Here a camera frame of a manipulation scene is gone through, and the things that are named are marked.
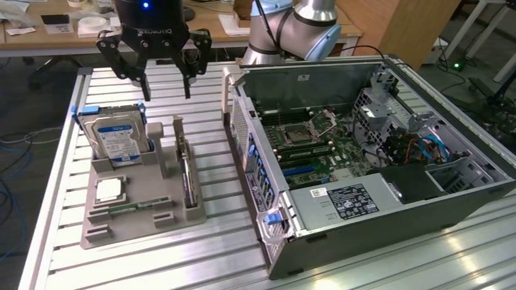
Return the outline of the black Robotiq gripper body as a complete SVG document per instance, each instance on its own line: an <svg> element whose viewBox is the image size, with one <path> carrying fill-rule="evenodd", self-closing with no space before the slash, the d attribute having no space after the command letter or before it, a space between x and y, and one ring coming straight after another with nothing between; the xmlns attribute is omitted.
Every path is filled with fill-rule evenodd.
<svg viewBox="0 0 516 290"><path fill-rule="evenodd" d="M171 59L185 65L182 48L189 40L182 1L114 1L121 41L135 52L135 65L149 59Z"/></svg>

